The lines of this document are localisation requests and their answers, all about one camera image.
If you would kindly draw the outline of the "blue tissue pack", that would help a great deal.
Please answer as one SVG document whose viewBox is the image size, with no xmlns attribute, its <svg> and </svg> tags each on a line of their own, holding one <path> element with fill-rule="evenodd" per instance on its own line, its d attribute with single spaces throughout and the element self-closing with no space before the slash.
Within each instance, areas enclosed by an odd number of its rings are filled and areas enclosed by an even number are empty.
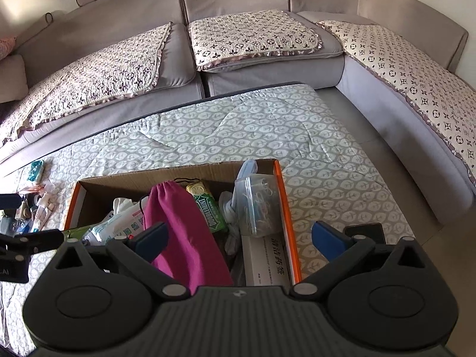
<svg viewBox="0 0 476 357">
<path fill-rule="evenodd" d="M 39 184 L 43 176 L 44 161 L 37 159 L 30 165 L 27 180 L 32 184 Z"/>
</svg>

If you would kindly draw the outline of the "clear plastic container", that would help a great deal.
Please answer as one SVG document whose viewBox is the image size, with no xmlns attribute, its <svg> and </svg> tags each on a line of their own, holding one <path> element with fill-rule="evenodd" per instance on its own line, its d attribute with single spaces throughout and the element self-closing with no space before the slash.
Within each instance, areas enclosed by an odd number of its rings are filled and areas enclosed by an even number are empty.
<svg viewBox="0 0 476 357">
<path fill-rule="evenodd" d="M 256 160 L 241 166 L 232 196 L 240 234 L 261 238 L 282 231 L 278 182 L 272 174 L 259 173 Z"/>
</svg>

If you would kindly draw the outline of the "leaf patterned table quilt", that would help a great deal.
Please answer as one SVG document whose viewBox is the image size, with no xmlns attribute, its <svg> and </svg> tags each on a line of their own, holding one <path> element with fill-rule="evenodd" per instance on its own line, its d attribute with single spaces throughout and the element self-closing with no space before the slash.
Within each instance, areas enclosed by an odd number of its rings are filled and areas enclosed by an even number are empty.
<svg viewBox="0 0 476 357">
<path fill-rule="evenodd" d="M 47 228 L 65 225 L 84 178 L 246 159 L 278 160 L 303 276 L 325 265 L 311 242 L 323 220 L 337 229 L 381 223 L 396 243 L 411 228 L 385 181 L 326 101 L 335 89 L 287 85 L 248 91 L 125 123 L 45 159 L 55 209 Z"/>
</svg>

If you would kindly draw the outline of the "green gum pack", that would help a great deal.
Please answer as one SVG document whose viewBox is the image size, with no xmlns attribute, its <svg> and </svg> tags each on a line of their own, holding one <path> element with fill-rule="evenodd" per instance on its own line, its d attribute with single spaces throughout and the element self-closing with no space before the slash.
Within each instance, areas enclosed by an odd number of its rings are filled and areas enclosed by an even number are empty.
<svg viewBox="0 0 476 357">
<path fill-rule="evenodd" d="M 195 203 L 202 212 L 207 226 L 212 233 L 225 231 L 228 228 L 227 223 L 225 223 L 220 213 L 217 202 L 204 182 L 197 181 L 188 184 L 186 185 L 186 191 L 193 196 Z"/>
</svg>

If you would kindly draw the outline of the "grey sofa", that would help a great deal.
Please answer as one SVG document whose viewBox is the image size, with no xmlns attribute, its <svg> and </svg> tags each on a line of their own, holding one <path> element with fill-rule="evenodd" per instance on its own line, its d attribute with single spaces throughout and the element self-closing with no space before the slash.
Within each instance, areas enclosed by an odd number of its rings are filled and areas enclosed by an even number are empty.
<svg viewBox="0 0 476 357">
<path fill-rule="evenodd" d="M 439 222 L 475 204 L 465 28 L 418 0 L 76 0 L 1 56 L 10 173 L 197 99 L 301 82 L 336 88 L 397 155 Z"/>
</svg>

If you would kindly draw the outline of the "white spray bottle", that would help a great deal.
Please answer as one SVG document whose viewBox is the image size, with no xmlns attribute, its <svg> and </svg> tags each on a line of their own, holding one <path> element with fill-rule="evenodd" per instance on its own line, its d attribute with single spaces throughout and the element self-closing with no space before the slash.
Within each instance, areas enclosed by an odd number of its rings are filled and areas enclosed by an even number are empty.
<svg viewBox="0 0 476 357">
<path fill-rule="evenodd" d="M 52 194 L 45 193 L 38 201 L 35 218 L 33 219 L 32 231 L 41 231 L 55 209 L 55 203 L 52 201 Z"/>
</svg>

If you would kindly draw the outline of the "white cleaning swab box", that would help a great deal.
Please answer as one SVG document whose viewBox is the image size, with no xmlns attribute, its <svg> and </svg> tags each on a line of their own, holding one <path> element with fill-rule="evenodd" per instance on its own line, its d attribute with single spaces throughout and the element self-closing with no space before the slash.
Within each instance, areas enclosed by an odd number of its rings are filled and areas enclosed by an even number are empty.
<svg viewBox="0 0 476 357">
<path fill-rule="evenodd" d="M 242 237 L 247 286 L 281 286 L 290 288 L 289 266 L 283 234 L 260 238 Z"/>
</svg>

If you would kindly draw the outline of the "orange cardboard box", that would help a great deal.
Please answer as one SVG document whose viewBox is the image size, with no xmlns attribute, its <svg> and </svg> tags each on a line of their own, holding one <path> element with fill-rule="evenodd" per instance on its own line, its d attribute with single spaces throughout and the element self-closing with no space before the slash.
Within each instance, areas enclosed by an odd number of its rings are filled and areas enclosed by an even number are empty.
<svg viewBox="0 0 476 357">
<path fill-rule="evenodd" d="M 121 173 L 78 182 L 69 200 L 65 232 L 98 226 L 94 248 L 118 234 L 128 239 L 164 223 L 168 234 L 148 241 L 146 262 L 195 292 L 200 286 L 231 286 L 226 262 L 228 231 L 214 235 L 189 192 L 191 182 L 207 184 L 212 200 L 234 193 L 238 219 L 260 230 L 238 236 L 246 257 L 246 284 L 290 287 L 302 281 L 295 233 L 281 166 L 276 159 L 251 159 Z"/>
</svg>

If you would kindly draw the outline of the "white wet wipes pack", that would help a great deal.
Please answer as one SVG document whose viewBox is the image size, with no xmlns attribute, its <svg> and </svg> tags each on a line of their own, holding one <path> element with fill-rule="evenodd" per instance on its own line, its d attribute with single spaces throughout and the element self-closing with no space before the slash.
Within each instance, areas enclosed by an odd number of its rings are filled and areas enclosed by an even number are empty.
<svg viewBox="0 0 476 357">
<path fill-rule="evenodd" d="M 148 196 L 132 201 L 128 198 L 116 198 L 113 210 L 102 222 L 92 226 L 82 239 L 90 245 L 103 245 L 117 236 L 134 237 L 144 230 L 144 212 Z"/>
</svg>

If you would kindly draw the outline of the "magenta fabric pouch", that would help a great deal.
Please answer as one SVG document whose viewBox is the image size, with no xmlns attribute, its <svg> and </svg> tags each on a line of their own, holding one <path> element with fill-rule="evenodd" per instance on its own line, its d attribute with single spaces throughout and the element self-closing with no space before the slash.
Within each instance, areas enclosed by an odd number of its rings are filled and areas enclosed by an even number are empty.
<svg viewBox="0 0 476 357">
<path fill-rule="evenodd" d="M 153 265 L 185 285 L 190 292 L 200 286 L 232 286 L 233 280 L 214 237 L 193 196 L 174 181 L 151 188 L 144 212 L 144 227 L 168 226 L 167 247 Z"/>
</svg>

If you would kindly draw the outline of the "patterned sofa cushion cover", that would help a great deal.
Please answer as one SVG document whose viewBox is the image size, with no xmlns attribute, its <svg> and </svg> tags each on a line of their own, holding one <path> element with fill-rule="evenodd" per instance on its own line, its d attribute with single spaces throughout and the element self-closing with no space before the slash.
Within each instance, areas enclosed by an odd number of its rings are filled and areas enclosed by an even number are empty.
<svg viewBox="0 0 476 357">
<path fill-rule="evenodd" d="M 1 122 L 1 144 L 69 115 L 153 90 L 161 76 L 169 22 L 65 66 L 29 89 Z"/>
</svg>

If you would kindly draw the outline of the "pink floral pillow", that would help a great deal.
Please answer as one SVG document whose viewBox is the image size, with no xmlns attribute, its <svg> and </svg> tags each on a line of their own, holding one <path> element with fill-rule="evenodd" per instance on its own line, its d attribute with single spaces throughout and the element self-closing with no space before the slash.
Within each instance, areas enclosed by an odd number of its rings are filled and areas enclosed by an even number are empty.
<svg viewBox="0 0 476 357">
<path fill-rule="evenodd" d="M 0 40 L 0 60 L 5 59 L 15 48 L 16 38 L 6 37 Z"/>
</svg>

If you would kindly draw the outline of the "grey throw pillow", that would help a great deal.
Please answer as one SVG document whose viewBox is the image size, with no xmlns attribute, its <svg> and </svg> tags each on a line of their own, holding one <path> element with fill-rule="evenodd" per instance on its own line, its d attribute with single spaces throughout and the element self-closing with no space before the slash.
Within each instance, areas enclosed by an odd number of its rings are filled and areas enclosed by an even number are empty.
<svg viewBox="0 0 476 357">
<path fill-rule="evenodd" d="M 1 60 L 0 102 L 20 101 L 26 97 L 28 91 L 23 57 L 12 55 Z"/>
</svg>

